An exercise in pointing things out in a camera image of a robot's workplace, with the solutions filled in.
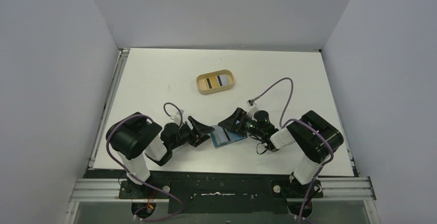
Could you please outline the blue leather card holder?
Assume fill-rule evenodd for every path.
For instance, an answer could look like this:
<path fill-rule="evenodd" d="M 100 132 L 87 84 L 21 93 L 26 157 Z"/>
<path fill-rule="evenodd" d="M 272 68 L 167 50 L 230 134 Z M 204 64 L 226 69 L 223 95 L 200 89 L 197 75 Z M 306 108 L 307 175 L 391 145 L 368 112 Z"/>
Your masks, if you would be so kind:
<path fill-rule="evenodd" d="M 235 133 L 232 133 L 225 128 L 222 128 L 218 125 L 212 126 L 214 128 L 214 131 L 211 132 L 209 135 L 212 139 L 212 142 L 214 144 L 215 148 L 220 148 L 223 146 L 227 146 L 229 144 L 244 140 L 248 138 L 247 135 L 238 135 Z"/>

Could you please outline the blue credit card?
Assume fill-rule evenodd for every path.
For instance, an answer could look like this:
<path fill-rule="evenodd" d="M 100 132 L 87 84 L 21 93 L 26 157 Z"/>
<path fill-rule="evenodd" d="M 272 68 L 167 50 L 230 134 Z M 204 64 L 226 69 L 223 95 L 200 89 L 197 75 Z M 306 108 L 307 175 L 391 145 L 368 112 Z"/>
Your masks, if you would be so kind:
<path fill-rule="evenodd" d="M 234 142 L 233 137 L 225 129 L 216 129 L 211 133 L 211 138 L 215 147 L 222 147 Z"/>

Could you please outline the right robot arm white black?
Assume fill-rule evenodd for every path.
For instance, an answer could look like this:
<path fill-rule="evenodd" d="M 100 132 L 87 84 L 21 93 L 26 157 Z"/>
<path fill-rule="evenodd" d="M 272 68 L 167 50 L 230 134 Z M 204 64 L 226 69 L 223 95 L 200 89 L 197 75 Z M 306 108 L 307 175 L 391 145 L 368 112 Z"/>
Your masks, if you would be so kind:
<path fill-rule="evenodd" d="M 218 126 L 234 134 L 252 136 L 271 152 L 297 144 L 304 154 L 291 174 L 290 190 L 297 197 L 310 190 L 310 182 L 333 160 L 333 154 L 344 143 L 341 132 L 313 110 L 277 128 L 265 110 L 250 114 L 236 108 Z"/>

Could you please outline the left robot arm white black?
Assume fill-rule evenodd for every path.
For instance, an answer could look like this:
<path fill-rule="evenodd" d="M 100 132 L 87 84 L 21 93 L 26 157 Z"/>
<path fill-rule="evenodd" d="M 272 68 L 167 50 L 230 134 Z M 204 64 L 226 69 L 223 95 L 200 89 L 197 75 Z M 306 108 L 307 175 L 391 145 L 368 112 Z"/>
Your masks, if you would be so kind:
<path fill-rule="evenodd" d="M 153 190 L 151 173 L 146 159 L 159 166 L 173 156 L 173 150 L 189 144 L 197 147 L 215 131 L 189 116 L 186 122 L 172 122 L 161 126 L 148 116 L 136 112 L 112 125 L 106 133 L 108 148 L 120 156 L 118 163 L 127 170 L 133 183 L 132 191 L 140 198 L 148 197 Z"/>

